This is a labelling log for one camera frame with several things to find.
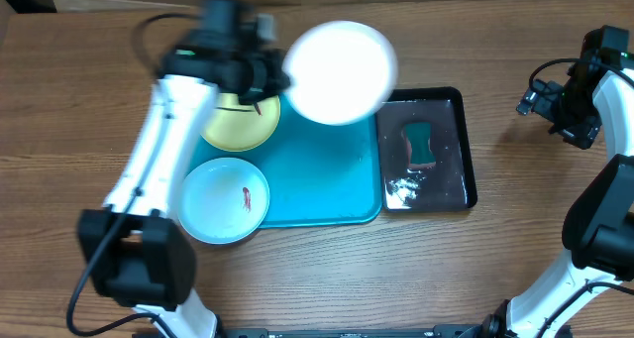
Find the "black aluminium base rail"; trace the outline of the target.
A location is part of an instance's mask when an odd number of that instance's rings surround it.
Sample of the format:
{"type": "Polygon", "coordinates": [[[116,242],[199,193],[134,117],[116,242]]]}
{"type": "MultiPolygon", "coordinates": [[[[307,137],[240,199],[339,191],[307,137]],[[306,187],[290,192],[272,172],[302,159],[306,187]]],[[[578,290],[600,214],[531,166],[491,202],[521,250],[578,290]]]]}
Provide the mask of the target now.
{"type": "Polygon", "coordinates": [[[224,338],[458,338],[476,337],[479,326],[441,324],[417,329],[350,329],[270,331],[264,328],[225,329],[224,338]]]}

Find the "teal plastic tray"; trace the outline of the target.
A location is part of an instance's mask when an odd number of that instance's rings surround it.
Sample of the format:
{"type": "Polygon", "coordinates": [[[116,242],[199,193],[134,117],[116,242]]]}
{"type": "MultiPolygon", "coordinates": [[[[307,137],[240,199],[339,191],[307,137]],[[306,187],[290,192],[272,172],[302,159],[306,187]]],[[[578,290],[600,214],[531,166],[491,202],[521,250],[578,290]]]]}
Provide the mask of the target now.
{"type": "Polygon", "coordinates": [[[222,98],[215,115],[277,121],[264,142],[250,150],[227,152],[198,138],[190,169],[216,158],[245,160],[264,174],[269,209],[261,227],[295,228],[362,224],[382,207],[376,124],[372,117],[344,126],[328,126],[297,114],[283,97],[240,106],[233,94],[222,98]]]}

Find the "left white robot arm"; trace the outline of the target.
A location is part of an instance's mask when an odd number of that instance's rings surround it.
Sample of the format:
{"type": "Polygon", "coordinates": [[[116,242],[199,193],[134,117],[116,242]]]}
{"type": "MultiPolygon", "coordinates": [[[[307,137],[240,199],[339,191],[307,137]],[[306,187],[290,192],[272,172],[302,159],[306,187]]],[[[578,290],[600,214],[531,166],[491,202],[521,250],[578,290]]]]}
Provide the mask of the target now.
{"type": "Polygon", "coordinates": [[[278,50],[178,46],[156,64],[137,53],[154,84],[150,110],[131,157],[99,210],[84,210],[77,237],[86,268],[70,297],[65,323],[93,337],[148,319],[164,337],[216,337],[215,313],[194,289],[195,254],[174,221],[194,136],[213,116],[221,93],[252,105],[289,85],[278,50]],[[74,323],[85,285],[133,314],[93,330],[74,323]]]}

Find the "yellow plate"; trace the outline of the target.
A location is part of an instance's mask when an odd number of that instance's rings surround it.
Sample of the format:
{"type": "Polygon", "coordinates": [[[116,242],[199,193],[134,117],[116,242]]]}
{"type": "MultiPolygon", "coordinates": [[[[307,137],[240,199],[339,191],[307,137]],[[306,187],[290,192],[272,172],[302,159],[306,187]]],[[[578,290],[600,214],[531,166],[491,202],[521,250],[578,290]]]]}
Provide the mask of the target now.
{"type": "Polygon", "coordinates": [[[222,93],[201,136],[219,150],[248,151],[263,144],[273,134],[280,113],[281,103],[277,96],[251,106],[241,105],[235,94],[222,93]]]}

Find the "green orange sponge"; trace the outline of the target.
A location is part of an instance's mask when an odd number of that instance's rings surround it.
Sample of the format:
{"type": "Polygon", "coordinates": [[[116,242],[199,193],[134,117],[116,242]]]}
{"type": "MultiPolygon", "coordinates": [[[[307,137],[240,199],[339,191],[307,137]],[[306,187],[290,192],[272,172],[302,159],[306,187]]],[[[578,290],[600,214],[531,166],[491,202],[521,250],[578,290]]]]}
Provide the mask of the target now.
{"type": "Polygon", "coordinates": [[[408,169],[428,169],[436,164],[436,158],[431,150],[431,125],[429,123],[406,124],[402,130],[402,137],[406,146],[408,169]]]}

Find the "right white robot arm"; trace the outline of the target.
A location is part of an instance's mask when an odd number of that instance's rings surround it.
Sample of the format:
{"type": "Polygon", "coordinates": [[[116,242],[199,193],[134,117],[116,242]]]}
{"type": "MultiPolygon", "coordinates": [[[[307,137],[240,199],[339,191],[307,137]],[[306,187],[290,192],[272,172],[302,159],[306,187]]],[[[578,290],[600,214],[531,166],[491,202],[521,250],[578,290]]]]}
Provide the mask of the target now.
{"type": "Polygon", "coordinates": [[[607,163],[569,209],[564,249],[523,293],[504,301],[467,337],[568,337],[568,321],[603,292],[633,279],[633,55],[625,29],[588,32],[560,85],[535,76],[516,110],[551,122],[580,149],[604,135],[607,163]]]}

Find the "light blue plate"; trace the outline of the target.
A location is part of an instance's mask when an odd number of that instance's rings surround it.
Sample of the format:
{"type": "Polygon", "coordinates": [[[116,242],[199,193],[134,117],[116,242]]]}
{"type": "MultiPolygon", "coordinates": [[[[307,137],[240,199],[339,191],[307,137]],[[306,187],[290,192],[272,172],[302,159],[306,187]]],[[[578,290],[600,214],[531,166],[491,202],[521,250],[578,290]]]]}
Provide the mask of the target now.
{"type": "Polygon", "coordinates": [[[270,201],[264,174],[237,158],[218,158],[184,180],[178,219],[194,239],[212,245],[239,242],[262,224],[270,201]]]}

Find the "white pink-rimmed plate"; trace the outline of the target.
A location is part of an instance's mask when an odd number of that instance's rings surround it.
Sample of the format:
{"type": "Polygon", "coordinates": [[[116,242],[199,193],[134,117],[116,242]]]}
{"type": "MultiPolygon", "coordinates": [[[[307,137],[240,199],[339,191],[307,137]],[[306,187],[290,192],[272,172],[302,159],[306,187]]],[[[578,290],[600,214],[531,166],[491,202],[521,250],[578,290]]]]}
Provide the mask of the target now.
{"type": "Polygon", "coordinates": [[[353,21],[311,28],[289,48],[283,71],[293,109],[313,122],[343,126],[373,115],[398,76],[395,50],[378,30],[353,21]]]}

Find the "black rectangular tray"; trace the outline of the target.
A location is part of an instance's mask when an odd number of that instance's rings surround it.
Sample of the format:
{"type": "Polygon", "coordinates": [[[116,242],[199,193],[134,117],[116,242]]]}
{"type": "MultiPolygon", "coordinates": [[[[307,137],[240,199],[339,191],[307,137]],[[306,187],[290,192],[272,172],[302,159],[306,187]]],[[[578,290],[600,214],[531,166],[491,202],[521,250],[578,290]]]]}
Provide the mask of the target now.
{"type": "Polygon", "coordinates": [[[454,87],[397,89],[375,115],[383,206],[391,212],[469,210],[477,203],[464,102],[454,87]],[[410,170],[403,127],[431,125],[432,168],[410,170]]]}

